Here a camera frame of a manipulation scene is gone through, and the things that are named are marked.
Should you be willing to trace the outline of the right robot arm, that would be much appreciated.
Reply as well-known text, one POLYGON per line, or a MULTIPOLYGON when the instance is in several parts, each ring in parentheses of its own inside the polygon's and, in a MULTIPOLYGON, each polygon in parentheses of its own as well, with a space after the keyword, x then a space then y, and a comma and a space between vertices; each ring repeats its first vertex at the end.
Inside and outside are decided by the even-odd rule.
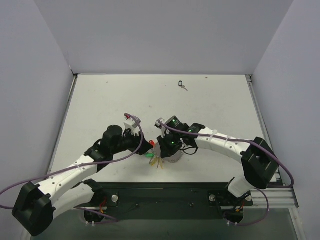
POLYGON ((158 119, 155 127, 161 131, 154 147, 155 155, 163 161, 175 163, 186 150, 201 149, 239 162, 242 175, 233 177, 226 187, 235 198, 241 198, 254 188, 265 190, 279 167, 270 146, 260 137, 238 139, 199 123, 182 123, 176 116, 169 120, 158 119))

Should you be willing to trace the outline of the green key tag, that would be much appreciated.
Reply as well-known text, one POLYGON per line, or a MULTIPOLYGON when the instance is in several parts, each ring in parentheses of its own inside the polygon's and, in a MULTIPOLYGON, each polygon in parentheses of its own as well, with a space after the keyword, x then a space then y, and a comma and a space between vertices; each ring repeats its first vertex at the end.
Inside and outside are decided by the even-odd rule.
POLYGON ((146 158, 153 158, 154 157, 154 154, 153 153, 146 153, 145 155, 144 155, 146 158))

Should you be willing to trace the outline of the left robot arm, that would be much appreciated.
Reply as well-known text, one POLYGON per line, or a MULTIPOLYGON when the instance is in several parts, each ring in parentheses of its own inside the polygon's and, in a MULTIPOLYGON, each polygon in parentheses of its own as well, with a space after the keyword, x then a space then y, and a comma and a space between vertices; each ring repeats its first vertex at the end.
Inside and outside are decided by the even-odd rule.
POLYGON ((113 162, 114 155, 130 151, 141 156, 152 148, 138 128, 128 126, 122 129, 111 125, 69 170, 37 184, 26 183, 19 192, 12 215, 31 236, 38 236, 53 222, 58 210, 54 204, 66 192, 113 162))

